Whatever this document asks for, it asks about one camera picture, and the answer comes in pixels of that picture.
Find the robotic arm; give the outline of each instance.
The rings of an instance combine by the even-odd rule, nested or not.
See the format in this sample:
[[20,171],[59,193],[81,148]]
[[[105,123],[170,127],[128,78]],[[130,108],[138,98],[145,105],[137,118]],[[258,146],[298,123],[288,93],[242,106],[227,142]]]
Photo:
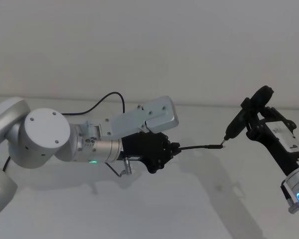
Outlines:
[[[281,184],[283,194],[289,204],[289,212],[299,210],[299,142],[293,134],[296,124],[283,117],[275,108],[266,107],[273,90],[264,86],[250,99],[241,104],[241,111],[228,125],[224,141],[238,136],[247,128],[250,140],[263,144],[275,159],[278,166],[287,176]],[[284,183],[287,183],[298,202],[294,202]]]
[[[131,112],[96,122],[69,124],[59,112],[30,111],[15,97],[0,104],[0,143],[8,140],[12,160],[24,168],[37,168],[53,155],[65,162],[124,162],[122,174],[131,174],[130,157],[138,157],[150,173],[181,152],[161,133],[176,127],[172,100],[165,96]],[[0,212],[11,201],[17,185],[0,169]]]

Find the black cable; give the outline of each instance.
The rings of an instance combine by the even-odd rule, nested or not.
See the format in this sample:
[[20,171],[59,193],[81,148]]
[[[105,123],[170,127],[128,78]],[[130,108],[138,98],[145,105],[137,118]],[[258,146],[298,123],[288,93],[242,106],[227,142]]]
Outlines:
[[122,174],[118,173],[109,163],[105,163],[119,178],[122,176]]
[[222,149],[225,146],[221,144],[209,144],[209,145],[197,145],[197,146],[188,146],[188,147],[181,147],[178,148],[179,150],[186,150],[186,149],[195,149],[195,148],[208,148],[208,149]]
[[111,92],[111,93],[108,93],[103,98],[101,98],[92,108],[90,108],[87,111],[80,112],[80,113],[63,113],[63,115],[64,116],[81,116],[81,115],[85,115],[85,114],[91,112],[96,106],[98,106],[103,100],[105,100],[110,95],[118,95],[121,98],[121,100],[122,100],[122,106],[123,106],[123,113],[125,113],[125,101],[124,101],[123,96],[119,92]]
[[[111,93],[108,93],[107,95],[105,95],[103,98],[101,98],[92,108],[90,108],[89,110],[87,111],[84,111],[84,112],[80,112],[80,113],[63,113],[64,116],[81,116],[81,115],[85,115],[89,112],[91,112],[93,109],[95,109],[95,107],[97,107],[103,100],[105,100],[108,96],[110,95],[118,95],[121,100],[122,100],[122,108],[123,108],[123,113],[125,113],[125,100],[124,100],[124,97],[121,95],[121,93],[119,92],[111,92]],[[115,171],[114,168],[111,167],[110,164],[108,163],[105,163],[118,177],[121,177],[122,175],[121,174],[118,174],[117,171]]]
[[6,168],[8,167],[8,164],[9,164],[10,160],[11,160],[11,157],[9,156],[8,159],[6,160],[4,166],[3,166],[3,169],[2,169],[3,172],[5,172]]
[[291,195],[288,192],[287,188],[284,186],[284,183],[285,183],[285,180],[281,182],[280,188],[281,188],[281,190],[282,190],[282,192],[284,194],[285,199],[288,200],[288,199],[291,198]]

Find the white background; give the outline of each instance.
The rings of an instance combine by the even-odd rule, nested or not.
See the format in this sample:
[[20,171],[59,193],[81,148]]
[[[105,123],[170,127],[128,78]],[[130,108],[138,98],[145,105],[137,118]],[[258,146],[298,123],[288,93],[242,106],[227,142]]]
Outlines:
[[[32,109],[61,112],[93,105],[41,99],[28,103]],[[110,117],[121,110],[120,104],[105,103],[70,121]],[[177,107],[180,124],[166,134],[182,146],[219,143],[238,110]],[[299,127],[299,111],[281,112]],[[6,148],[6,143],[0,146],[1,167]],[[123,169],[121,162],[114,167]],[[299,212],[288,213],[280,191],[284,174],[267,150],[243,133],[224,150],[184,151],[157,174],[137,162],[133,171],[119,179],[103,164],[53,158],[40,168],[23,169],[11,162],[7,174],[19,188],[0,213],[0,239],[299,238]]]
[[0,96],[299,108],[299,0],[0,0]]

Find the white robotic arm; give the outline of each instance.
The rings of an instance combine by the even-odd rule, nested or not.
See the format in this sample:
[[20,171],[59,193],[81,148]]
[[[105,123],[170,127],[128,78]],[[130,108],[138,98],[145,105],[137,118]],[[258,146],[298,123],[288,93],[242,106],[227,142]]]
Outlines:
[[[177,143],[170,143],[166,135],[157,133],[177,125],[175,107],[166,96],[138,105],[135,110],[113,119],[83,124],[69,124],[61,113],[52,109],[30,111],[25,100],[18,97],[0,104],[0,143],[5,139],[9,141],[11,159],[24,168],[40,167],[55,155],[66,162],[109,163],[124,157],[128,171],[131,154],[150,157],[141,147],[131,150],[131,143],[150,140],[157,145],[154,149],[149,146],[149,151],[155,151],[159,160],[149,162],[147,167],[155,172],[177,154],[179,147]],[[16,189],[17,185],[0,169],[0,212],[11,201]]]

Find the wire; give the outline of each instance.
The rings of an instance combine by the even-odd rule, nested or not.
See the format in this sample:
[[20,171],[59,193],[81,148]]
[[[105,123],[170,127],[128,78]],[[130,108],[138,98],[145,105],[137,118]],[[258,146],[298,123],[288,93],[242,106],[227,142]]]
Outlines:
[[11,160],[11,157],[9,156],[8,159],[6,160],[4,166],[3,166],[3,169],[2,169],[3,172],[6,171],[6,168],[8,167],[8,164],[9,164],[10,160]]
[[222,149],[225,146],[221,144],[197,145],[178,148],[179,150],[195,149],[195,148],[208,148],[208,149]]
[[108,164],[108,163],[105,163],[115,174],[116,174],[116,176],[118,176],[119,178],[122,176],[122,174],[120,173],[118,173],[110,164]]
[[108,93],[106,96],[104,96],[103,98],[101,98],[92,108],[90,108],[87,111],[80,112],[80,113],[63,113],[63,115],[64,116],[81,116],[81,115],[85,115],[85,114],[91,112],[93,109],[95,109],[95,107],[97,107],[103,100],[105,100],[110,95],[118,95],[121,98],[121,100],[122,100],[122,106],[123,106],[123,113],[125,113],[125,101],[124,101],[124,98],[121,95],[121,93],[114,91],[114,92]]

